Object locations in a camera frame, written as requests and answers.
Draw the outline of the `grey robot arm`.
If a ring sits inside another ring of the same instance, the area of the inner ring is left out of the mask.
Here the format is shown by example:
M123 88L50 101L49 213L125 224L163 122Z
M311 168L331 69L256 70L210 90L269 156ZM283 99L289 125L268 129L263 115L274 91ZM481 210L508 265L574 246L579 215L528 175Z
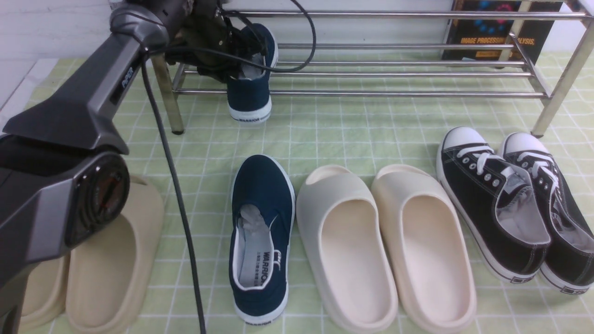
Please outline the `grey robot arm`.
M69 254L121 213L131 177L113 117L149 55L169 50L188 18L220 0L125 0L110 36L45 101L1 136L1 332L16 334L30 273Z

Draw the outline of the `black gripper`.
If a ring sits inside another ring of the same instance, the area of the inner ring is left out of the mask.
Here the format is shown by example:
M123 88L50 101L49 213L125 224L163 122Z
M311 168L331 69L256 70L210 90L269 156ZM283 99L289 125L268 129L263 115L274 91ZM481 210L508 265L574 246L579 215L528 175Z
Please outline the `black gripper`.
M222 12L225 0L196 0L193 12L184 20L181 31L172 42L177 47L201 47L240 58L254 55L270 57L268 28L234 27ZM195 66L200 75L226 83L239 76L240 63L202 51L167 51L165 61Z

